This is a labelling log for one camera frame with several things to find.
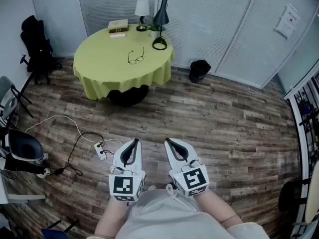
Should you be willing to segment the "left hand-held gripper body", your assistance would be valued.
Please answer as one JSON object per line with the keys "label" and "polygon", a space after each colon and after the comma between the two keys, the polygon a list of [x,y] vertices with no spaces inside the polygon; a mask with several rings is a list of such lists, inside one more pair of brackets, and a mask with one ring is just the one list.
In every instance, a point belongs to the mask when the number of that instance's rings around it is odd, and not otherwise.
{"label": "left hand-held gripper body", "polygon": [[145,184],[145,171],[113,166],[109,174],[110,195],[117,201],[137,202]]}

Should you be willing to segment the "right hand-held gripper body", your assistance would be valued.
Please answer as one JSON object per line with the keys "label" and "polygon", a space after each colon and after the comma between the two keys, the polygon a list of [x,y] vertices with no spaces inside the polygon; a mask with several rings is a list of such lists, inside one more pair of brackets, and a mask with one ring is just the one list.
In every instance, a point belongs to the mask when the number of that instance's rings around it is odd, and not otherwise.
{"label": "right hand-held gripper body", "polygon": [[205,192],[209,187],[209,178],[206,166],[199,158],[192,160],[181,168],[169,172],[174,185],[185,197],[193,197]]}

